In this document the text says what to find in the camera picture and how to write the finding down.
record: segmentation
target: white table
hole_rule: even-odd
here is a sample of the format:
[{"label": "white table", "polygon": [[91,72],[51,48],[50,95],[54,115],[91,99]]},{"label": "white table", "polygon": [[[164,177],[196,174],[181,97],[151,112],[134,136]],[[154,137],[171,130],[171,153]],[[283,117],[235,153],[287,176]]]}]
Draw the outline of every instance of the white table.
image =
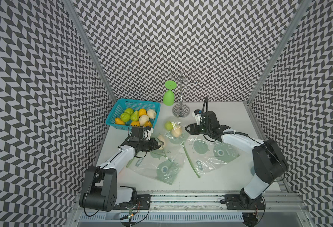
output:
[{"label": "white table", "polygon": [[[187,105],[192,113],[196,109],[202,109],[203,103],[191,102],[187,103]],[[160,132],[164,128],[165,121],[173,117],[172,108],[173,106],[166,106],[161,103],[159,118],[154,129],[155,133]],[[255,129],[242,102],[210,102],[209,110],[216,113],[221,125],[228,125],[236,131],[247,133],[250,137],[257,138]],[[185,125],[195,123],[196,121],[191,113],[186,118],[178,119]],[[97,165],[102,164],[114,155],[118,151],[117,146],[126,137],[126,130],[110,127]],[[120,186],[135,187],[138,191],[236,191],[242,189],[250,182],[252,178],[250,169],[252,166],[252,157],[247,154],[240,154],[238,158],[227,165],[198,178],[186,159],[183,169],[179,172],[172,185],[139,175],[128,168],[121,170],[117,181]],[[280,187],[275,182],[267,190],[280,191]]]}]

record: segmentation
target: stand base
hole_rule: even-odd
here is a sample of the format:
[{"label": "stand base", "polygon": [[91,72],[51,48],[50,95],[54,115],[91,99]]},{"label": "stand base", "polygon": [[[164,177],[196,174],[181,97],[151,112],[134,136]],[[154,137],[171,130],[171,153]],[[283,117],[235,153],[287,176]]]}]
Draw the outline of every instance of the stand base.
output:
[{"label": "stand base", "polygon": [[180,105],[180,103],[176,104],[175,106],[173,106],[173,115],[180,118],[188,116],[189,106],[184,103],[182,104],[182,106]]}]

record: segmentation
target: ventilation grille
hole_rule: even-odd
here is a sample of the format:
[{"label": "ventilation grille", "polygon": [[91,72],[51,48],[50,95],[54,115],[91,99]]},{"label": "ventilation grille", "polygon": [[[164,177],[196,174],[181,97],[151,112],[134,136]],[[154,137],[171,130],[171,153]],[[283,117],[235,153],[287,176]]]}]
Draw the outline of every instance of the ventilation grille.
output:
[{"label": "ventilation grille", "polygon": [[[120,218],[127,216],[128,213],[120,213]],[[146,214],[136,214],[133,216],[133,221],[141,221]],[[82,214],[80,222],[92,222],[92,221],[105,221],[114,222],[116,220],[115,215],[108,214],[96,214],[92,217],[87,217]],[[149,213],[143,222],[243,222],[241,212],[158,212],[157,214]]]}]

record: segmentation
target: metal bracket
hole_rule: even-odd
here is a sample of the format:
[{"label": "metal bracket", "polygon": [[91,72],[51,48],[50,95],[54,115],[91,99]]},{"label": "metal bracket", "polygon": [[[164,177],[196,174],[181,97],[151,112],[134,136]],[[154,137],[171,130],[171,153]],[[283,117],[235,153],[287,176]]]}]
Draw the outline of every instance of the metal bracket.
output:
[{"label": "metal bracket", "polygon": [[262,197],[256,198],[256,202],[250,205],[249,207],[243,207],[240,203],[240,195],[225,195],[226,206],[228,210],[264,210],[265,204],[262,200]]},{"label": "metal bracket", "polygon": [[[143,194],[143,195],[137,195],[136,201],[140,202],[139,210],[148,210],[149,204],[150,204],[150,198],[151,195]],[[113,210],[129,210],[128,207],[122,205],[122,204],[115,204]]]},{"label": "metal bracket", "polygon": [[308,212],[296,212],[302,227],[316,227]]}]

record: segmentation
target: green pear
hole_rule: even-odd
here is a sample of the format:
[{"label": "green pear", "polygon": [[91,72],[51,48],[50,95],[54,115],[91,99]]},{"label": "green pear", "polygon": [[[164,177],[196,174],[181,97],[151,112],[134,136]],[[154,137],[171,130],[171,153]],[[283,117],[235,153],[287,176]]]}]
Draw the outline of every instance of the green pear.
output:
[{"label": "green pear", "polygon": [[130,115],[132,115],[132,113],[134,112],[134,110],[132,108],[127,108],[124,113],[128,113]]},{"label": "green pear", "polygon": [[139,120],[139,111],[135,111],[131,116],[130,116],[130,119],[132,121],[138,121]]}]

